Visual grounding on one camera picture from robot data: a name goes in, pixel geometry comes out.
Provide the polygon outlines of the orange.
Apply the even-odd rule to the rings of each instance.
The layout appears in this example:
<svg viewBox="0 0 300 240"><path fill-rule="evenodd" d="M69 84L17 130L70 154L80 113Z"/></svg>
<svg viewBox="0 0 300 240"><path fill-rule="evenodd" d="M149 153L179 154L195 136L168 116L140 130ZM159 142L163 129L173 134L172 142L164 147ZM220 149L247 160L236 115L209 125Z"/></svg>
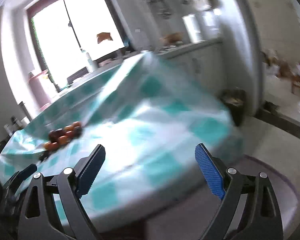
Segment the orange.
<svg viewBox="0 0 300 240"><path fill-rule="evenodd" d="M73 122L72 126L74 128L76 128L76 127L82 127L82 123L80 121L76 121L76 122Z"/></svg>
<svg viewBox="0 0 300 240"><path fill-rule="evenodd" d="M68 142L70 142L70 139L66 135L63 135L63 136L60 136L57 141L60 146L64 146Z"/></svg>

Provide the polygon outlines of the large red tomato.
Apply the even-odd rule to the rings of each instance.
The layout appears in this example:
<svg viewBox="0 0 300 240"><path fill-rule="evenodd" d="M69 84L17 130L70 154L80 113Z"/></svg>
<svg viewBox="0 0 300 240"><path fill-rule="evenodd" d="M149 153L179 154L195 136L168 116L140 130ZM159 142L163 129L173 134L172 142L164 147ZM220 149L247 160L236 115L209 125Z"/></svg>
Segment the large red tomato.
<svg viewBox="0 0 300 240"><path fill-rule="evenodd" d="M72 131L66 131L65 136L72 139L76 137L76 132L74 130Z"/></svg>

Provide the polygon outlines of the dark red wrinkled apple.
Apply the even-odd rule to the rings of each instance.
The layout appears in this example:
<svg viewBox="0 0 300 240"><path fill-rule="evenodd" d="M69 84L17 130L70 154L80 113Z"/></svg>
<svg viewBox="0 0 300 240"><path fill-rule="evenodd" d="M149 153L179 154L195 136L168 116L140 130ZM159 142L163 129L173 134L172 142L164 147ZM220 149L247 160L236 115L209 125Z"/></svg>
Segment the dark red wrinkled apple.
<svg viewBox="0 0 300 240"><path fill-rule="evenodd" d="M62 137L65 135L65 131L62 128L52 130L48 134L49 140L54 143L54 142L59 142L59 137Z"/></svg>

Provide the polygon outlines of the small orange mandarin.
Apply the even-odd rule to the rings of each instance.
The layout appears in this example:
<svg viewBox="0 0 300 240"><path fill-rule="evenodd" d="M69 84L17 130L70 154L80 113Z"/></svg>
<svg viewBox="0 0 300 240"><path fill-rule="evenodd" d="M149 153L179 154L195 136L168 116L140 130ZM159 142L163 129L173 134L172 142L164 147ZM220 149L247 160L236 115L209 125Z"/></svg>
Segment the small orange mandarin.
<svg viewBox="0 0 300 240"><path fill-rule="evenodd" d="M59 149L59 144L57 142L46 142L44 144L44 148L46 151L57 151Z"/></svg>

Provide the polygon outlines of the yellow striped round fruit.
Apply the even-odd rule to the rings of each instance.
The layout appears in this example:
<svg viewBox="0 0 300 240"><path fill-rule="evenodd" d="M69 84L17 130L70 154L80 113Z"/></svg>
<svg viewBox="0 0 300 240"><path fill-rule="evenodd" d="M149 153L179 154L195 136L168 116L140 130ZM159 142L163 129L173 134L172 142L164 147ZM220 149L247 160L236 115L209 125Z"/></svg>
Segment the yellow striped round fruit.
<svg viewBox="0 0 300 240"><path fill-rule="evenodd" d="M65 132L69 132L69 131L73 131L74 130L74 126L73 125L68 125L63 129Z"/></svg>

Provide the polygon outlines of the pink thermos jug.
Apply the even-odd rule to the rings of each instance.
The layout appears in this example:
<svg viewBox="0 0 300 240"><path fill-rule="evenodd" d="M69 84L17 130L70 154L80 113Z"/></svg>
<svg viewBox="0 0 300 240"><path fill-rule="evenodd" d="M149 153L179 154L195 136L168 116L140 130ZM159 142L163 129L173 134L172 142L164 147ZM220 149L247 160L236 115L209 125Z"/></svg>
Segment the pink thermos jug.
<svg viewBox="0 0 300 240"><path fill-rule="evenodd" d="M47 109L57 96L55 86L48 77L48 71L38 72L33 70L29 72L29 86L39 106L39 111Z"/></svg>

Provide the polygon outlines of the black trash bin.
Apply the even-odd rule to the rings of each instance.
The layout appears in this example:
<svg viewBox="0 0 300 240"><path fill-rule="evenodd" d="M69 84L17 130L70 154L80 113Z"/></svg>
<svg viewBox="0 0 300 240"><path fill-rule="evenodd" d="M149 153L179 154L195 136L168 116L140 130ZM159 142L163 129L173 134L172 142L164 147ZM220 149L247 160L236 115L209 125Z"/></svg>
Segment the black trash bin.
<svg viewBox="0 0 300 240"><path fill-rule="evenodd" d="M246 92L240 88L225 89L220 96L221 102L231 113L234 124L239 127L245 115Z"/></svg>

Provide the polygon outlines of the white kitchen cabinet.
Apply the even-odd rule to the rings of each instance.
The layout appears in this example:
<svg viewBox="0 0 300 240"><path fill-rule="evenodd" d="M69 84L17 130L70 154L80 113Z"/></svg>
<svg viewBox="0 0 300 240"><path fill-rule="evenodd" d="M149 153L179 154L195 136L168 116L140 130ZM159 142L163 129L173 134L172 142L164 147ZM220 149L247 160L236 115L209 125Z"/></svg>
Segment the white kitchen cabinet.
<svg viewBox="0 0 300 240"><path fill-rule="evenodd" d="M158 56L182 69L211 94L219 96L226 88L222 48L222 39L213 38L160 52Z"/></svg>

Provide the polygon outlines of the steel thermos flask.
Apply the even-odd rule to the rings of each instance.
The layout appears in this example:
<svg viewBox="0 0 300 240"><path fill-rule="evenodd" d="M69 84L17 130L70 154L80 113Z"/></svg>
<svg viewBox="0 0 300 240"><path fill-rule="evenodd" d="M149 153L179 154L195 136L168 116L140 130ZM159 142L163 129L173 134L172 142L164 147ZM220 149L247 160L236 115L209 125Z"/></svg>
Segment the steel thermos flask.
<svg viewBox="0 0 300 240"><path fill-rule="evenodd" d="M22 112L25 114L27 119L31 122L33 118L31 117L30 113L28 112L27 108L25 107L25 104L23 101L21 101L19 104L19 107L21 108Z"/></svg>

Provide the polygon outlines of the white lotion bottle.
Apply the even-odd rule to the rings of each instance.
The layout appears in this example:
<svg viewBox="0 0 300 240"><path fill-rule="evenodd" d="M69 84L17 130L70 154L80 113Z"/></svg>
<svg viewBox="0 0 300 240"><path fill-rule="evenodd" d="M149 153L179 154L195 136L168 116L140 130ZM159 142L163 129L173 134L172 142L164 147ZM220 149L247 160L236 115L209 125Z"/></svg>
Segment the white lotion bottle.
<svg viewBox="0 0 300 240"><path fill-rule="evenodd" d="M86 51L85 54L89 63L89 71L90 72L96 71L98 69L98 63L91 59L89 52Z"/></svg>

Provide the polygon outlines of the teal checkered tablecloth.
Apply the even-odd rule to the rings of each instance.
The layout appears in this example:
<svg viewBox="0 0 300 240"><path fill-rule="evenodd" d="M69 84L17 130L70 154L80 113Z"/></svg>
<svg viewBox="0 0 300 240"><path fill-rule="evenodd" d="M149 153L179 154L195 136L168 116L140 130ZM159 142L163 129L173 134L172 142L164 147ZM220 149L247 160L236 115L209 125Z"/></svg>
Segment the teal checkered tablecloth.
<svg viewBox="0 0 300 240"><path fill-rule="evenodd" d="M76 121L82 127L74 128L75 138L45 150L50 131ZM105 232L198 187L200 143L226 164L243 155L228 109L182 70L143 53L71 90L16 132L0 154L0 181L30 164L45 176L59 174L103 145L106 159L81 203Z"/></svg>

